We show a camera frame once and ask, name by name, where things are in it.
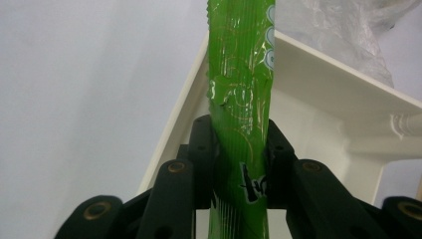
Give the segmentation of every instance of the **plastic wrapper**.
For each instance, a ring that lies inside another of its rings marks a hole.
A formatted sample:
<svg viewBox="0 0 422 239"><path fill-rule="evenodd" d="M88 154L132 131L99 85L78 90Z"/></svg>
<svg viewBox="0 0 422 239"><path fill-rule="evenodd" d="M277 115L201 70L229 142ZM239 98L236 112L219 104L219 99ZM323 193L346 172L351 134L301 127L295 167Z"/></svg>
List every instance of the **plastic wrapper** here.
<svg viewBox="0 0 422 239"><path fill-rule="evenodd" d="M421 0L278 0L276 29L393 87L377 36Z"/></svg>
<svg viewBox="0 0 422 239"><path fill-rule="evenodd" d="M274 1L209 0L210 115L220 142L209 238L268 238L265 145Z"/></svg>

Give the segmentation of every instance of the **black plastic part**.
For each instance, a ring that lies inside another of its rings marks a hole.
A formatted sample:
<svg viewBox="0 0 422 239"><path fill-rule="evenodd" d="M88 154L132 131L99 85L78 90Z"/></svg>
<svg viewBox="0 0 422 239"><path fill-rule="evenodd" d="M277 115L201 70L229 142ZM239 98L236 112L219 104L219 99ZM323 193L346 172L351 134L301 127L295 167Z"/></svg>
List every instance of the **black plastic part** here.
<svg viewBox="0 0 422 239"><path fill-rule="evenodd" d="M267 207L286 209L288 196L292 192L292 166L298 158L289 141L276 124L270 120L267 136Z"/></svg>
<svg viewBox="0 0 422 239"><path fill-rule="evenodd" d="M422 202L408 197L388 197L382 204L385 230L393 238L422 238Z"/></svg>
<svg viewBox="0 0 422 239"><path fill-rule="evenodd" d="M208 209L213 193L213 170L218 146L210 116L193 122L188 159L195 167L195 208Z"/></svg>
<svg viewBox="0 0 422 239"><path fill-rule="evenodd" d="M366 203L358 198L355 198L359 204L363 207L363 209L365 209L366 213L372 217L372 219L378 223L379 226L383 227L382 223L381 223L381 218L382 218L382 213L381 213L381 209L372 206L369 203Z"/></svg>
<svg viewBox="0 0 422 239"><path fill-rule="evenodd" d="M139 229L140 219L143 216L143 212L145 211L150 194L151 189L148 189L142 194L124 203L122 217L124 220L125 229L119 238L135 238Z"/></svg>
<svg viewBox="0 0 422 239"><path fill-rule="evenodd" d="M309 159L296 161L292 183L316 230L316 238L388 238L322 163Z"/></svg>
<svg viewBox="0 0 422 239"><path fill-rule="evenodd" d="M295 195L290 197L288 203L286 222L289 226L289 231L292 238L295 239L309 239L316 238L316 231L313 228L307 213L301 206L301 203Z"/></svg>
<svg viewBox="0 0 422 239"><path fill-rule="evenodd" d="M118 238L122 230L121 200L96 196L79 205L56 235L56 239Z"/></svg>
<svg viewBox="0 0 422 239"><path fill-rule="evenodd" d="M146 204L137 239L194 238L193 165L185 159L160 167Z"/></svg>
<svg viewBox="0 0 422 239"><path fill-rule="evenodd" d="M188 149L189 149L189 144L180 144L179 150L177 151L176 158L187 159L188 158Z"/></svg>

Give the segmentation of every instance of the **green plastic tube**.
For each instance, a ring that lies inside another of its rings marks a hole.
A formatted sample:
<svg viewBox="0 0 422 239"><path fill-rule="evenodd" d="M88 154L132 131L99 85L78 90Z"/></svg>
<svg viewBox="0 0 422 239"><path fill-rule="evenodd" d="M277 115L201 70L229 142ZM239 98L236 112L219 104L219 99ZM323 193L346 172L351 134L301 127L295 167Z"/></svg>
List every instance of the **green plastic tube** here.
<svg viewBox="0 0 422 239"><path fill-rule="evenodd" d="M209 0L209 110L220 142L210 239L268 238L265 145L274 0Z"/></svg>

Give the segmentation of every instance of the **screw hole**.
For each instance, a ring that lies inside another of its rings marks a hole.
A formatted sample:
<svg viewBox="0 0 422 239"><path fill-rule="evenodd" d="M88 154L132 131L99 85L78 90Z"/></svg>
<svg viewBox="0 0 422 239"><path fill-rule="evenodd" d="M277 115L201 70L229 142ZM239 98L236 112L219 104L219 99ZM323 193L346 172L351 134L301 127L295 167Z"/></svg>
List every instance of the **screw hole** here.
<svg viewBox="0 0 422 239"><path fill-rule="evenodd" d="M370 234L363 228L358 226L350 227L350 234L358 239L368 239L370 238Z"/></svg>
<svg viewBox="0 0 422 239"><path fill-rule="evenodd" d="M168 239L173 235L173 231L168 226L163 226L155 230L155 239Z"/></svg>
<svg viewBox="0 0 422 239"><path fill-rule="evenodd" d="M85 211L84 211L84 217L85 219L91 221L91 220L97 220L104 216L106 213L109 212L111 209L111 204L107 201L100 201L96 202L92 205L90 205Z"/></svg>
<svg viewBox="0 0 422 239"><path fill-rule="evenodd" d="M168 165L167 169L170 172L177 173L177 172L184 171L185 167L186 167L186 165L183 162L176 161L176 162L173 162L170 165Z"/></svg>
<svg viewBox="0 0 422 239"><path fill-rule="evenodd" d="M309 172L317 172L321 170L319 164L312 161L304 162L304 164L302 164L302 167L304 168L304 170L309 171Z"/></svg>
<svg viewBox="0 0 422 239"><path fill-rule="evenodd" d="M398 208L402 213L406 214L407 216L422 221L422 207L411 202L402 201L398 203Z"/></svg>

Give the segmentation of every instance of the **white surface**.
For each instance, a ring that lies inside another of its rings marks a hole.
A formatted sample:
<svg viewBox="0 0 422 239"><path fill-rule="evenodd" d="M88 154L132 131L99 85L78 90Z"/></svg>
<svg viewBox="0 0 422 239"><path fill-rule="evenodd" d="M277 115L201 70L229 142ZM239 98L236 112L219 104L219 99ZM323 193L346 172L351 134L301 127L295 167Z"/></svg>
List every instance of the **white surface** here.
<svg viewBox="0 0 422 239"><path fill-rule="evenodd" d="M0 1L0 238L133 197L207 31L206 1Z"/></svg>
<svg viewBox="0 0 422 239"><path fill-rule="evenodd" d="M382 171L382 180L374 205L382 206L389 196L416 197L419 182L422 178L422 160L402 160L388 163Z"/></svg>
<svg viewBox="0 0 422 239"><path fill-rule="evenodd" d="M422 4L379 38L394 88L422 101Z"/></svg>
<svg viewBox="0 0 422 239"><path fill-rule="evenodd" d="M384 165L422 156L422 102L278 32L275 49L275 65L282 67L275 68L270 118L298 158L326 164L353 196L372 203ZM140 191L152 186L159 165L188 142L193 120L208 112L204 53L198 56L197 75L186 81ZM271 238L290 237L283 218L282 211L270 212ZM197 228L197 238L205 238L206 212L198 213L197 220L202 229Z"/></svg>

